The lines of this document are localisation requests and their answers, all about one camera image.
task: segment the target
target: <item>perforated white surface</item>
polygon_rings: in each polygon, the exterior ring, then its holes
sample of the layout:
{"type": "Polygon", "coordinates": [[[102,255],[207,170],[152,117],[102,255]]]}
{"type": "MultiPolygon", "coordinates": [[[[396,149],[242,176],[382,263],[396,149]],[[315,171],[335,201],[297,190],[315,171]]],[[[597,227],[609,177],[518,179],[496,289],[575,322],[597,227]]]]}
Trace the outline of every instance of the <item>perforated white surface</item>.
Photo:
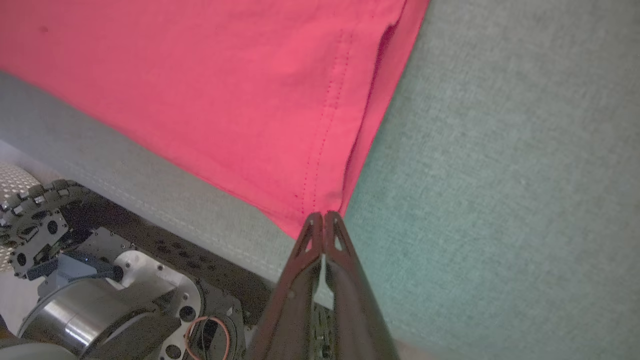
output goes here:
{"type": "MultiPolygon", "coordinates": [[[[23,169],[0,162],[0,202],[11,194],[22,192],[32,187],[33,185],[40,184],[31,174],[23,169]]],[[[11,265],[7,263],[9,260],[9,253],[13,249],[10,247],[0,246],[0,272],[12,270],[11,265]]]]}

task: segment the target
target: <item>red cloth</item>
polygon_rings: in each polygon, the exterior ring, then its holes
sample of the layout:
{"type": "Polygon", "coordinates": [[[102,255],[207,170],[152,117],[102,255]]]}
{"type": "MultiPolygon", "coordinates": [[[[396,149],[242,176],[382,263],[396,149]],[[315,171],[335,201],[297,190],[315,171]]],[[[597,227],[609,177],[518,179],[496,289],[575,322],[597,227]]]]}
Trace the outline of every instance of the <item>red cloth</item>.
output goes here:
{"type": "Polygon", "coordinates": [[[344,214],[427,4],[0,0],[0,69],[296,236],[344,214]]]}

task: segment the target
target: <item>green-gray fabric surface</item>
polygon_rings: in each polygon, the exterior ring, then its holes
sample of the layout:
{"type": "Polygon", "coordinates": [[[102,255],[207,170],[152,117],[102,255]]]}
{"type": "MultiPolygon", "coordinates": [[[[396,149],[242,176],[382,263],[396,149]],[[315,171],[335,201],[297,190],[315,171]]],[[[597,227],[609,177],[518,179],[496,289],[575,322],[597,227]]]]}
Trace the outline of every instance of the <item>green-gray fabric surface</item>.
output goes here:
{"type": "MultiPolygon", "coordinates": [[[[640,358],[639,90],[637,0],[432,0],[346,217],[394,336],[640,358]]],[[[6,74],[0,138],[268,279],[289,255],[256,209],[6,74]]]]}

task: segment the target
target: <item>metal cylinder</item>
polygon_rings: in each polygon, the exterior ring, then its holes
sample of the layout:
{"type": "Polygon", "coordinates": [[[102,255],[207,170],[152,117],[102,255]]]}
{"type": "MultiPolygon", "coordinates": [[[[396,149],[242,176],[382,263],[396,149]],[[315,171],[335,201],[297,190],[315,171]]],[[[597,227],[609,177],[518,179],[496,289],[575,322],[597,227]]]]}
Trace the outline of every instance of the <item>metal cylinder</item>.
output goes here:
{"type": "Polygon", "coordinates": [[[38,303],[19,330],[21,338],[60,345],[83,357],[136,315],[157,308],[132,301],[105,279],[83,279],[38,303]]]}

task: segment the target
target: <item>white round object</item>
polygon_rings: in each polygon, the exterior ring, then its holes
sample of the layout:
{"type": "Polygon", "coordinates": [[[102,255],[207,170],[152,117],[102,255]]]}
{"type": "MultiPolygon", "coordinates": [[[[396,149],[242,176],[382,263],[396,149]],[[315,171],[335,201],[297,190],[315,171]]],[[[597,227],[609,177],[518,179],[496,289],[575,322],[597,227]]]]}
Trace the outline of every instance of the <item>white round object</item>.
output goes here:
{"type": "Polygon", "coordinates": [[[26,343],[0,348],[2,360],[77,360],[63,347],[45,343],[26,343]]]}
{"type": "MultiPolygon", "coordinates": [[[[14,193],[26,191],[38,184],[40,183],[28,172],[15,165],[0,161],[0,202],[14,193]]],[[[11,265],[7,263],[11,251],[13,248],[0,245],[0,272],[13,270],[11,265]]]]}

